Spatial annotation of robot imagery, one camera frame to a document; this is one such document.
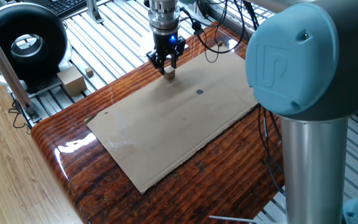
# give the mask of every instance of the metal pole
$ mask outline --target metal pole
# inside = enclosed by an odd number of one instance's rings
[[[103,22],[102,17],[99,14],[98,4],[96,0],[86,0],[86,6],[88,7],[88,15],[98,24]]]
[[[35,108],[32,105],[29,96],[25,92],[23,86],[21,85],[15,71],[12,68],[12,65],[7,60],[2,48],[0,46],[0,73],[5,78],[6,83],[12,89],[15,94],[18,102],[21,104],[26,113],[30,116],[33,121],[38,121],[40,117]]]
[[[348,118],[282,118],[288,224],[340,224]]]

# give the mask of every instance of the desk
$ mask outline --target desk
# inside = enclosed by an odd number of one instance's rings
[[[205,32],[208,45],[214,45],[215,29],[207,28]],[[224,27],[216,36],[229,47],[239,38]],[[189,48],[178,66],[204,52],[195,36],[187,44]],[[244,58],[245,52],[243,41],[235,53]],[[208,215],[255,217],[277,192],[259,139],[257,110],[252,110],[143,195],[85,126],[85,118],[160,76],[158,70],[145,63],[35,125],[32,137],[70,200],[91,224],[222,223]],[[277,142],[272,123],[268,126],[272,141]],[[282,164],[280,151],[273,150],[272,155]],[[283,175],[275,172],[275,177],[283,185]]]

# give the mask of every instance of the wooden floor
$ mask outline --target wooden floor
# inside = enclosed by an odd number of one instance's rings
[[[0,85],[0,223],[82,223],[25,128],[12,127],[11,104]]]

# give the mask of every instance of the light blue robot joint cap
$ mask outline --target light blue robot joint cap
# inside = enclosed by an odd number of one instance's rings
[[[289,7],[266,20],[246,53],[249,86],[274,113],[293,115],[313,106],[330,86],[339,58],[333,20],[319,6]]]

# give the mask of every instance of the cardboard sheet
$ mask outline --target cardboard sheet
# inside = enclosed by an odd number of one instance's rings
[[[177,68],[173,82],[162,76],[87,126],[144,193],[256,105],[244,65],[232,52],[215,63],[201,54]]]

